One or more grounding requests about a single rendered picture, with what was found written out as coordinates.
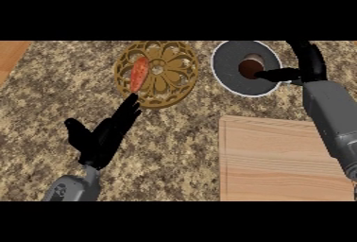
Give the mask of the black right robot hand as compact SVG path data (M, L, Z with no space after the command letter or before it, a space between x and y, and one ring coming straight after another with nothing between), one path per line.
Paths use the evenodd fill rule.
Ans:
M301 86L307 82L328 80L326 65L319 47L308 41L288 41L298 59L298 67L260 71L255 78L270 82L289 82Z

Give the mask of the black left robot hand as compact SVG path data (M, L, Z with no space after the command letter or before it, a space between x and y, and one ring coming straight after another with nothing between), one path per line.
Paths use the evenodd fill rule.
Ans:
M80 164L92 166L96 170L109 164L139 116L139 95L130 94L114 115L100 122L95 130L89 130L75 118L64 121L68 143L81 153Z

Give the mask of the dark grey round pan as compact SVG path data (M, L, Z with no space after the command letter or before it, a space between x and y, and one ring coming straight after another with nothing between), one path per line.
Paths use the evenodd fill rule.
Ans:
M227 41L221 43L213 55L213 71L221 86L236 95L261 97L272 94L280 83L263 78L248 78L241 72L241 65L248 63L255 70L282 68L276 53L258 41Z

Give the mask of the pale wooden cutting board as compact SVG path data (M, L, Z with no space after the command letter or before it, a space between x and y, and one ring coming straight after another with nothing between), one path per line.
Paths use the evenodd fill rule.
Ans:
M310 122L221 116L218 166L223 200L354 199Z

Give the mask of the orange red carrot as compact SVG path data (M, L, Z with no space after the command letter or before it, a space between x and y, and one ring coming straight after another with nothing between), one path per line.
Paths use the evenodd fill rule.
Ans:
M145 79L148 77L148 72L149 72L149 59L146 57L140 57L131 69L130 88L133 93L136 93L140 90L142 84L145 83Z

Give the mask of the golden ornate round trivet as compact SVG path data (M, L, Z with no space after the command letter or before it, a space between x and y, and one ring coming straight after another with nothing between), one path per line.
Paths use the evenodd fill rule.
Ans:
M162 109L189 95L198 80L198 59L180 41L136 41L115 62L115 83L124 97L131 93L130 76L140 57L149 61L145 83L137 91L140 106Z

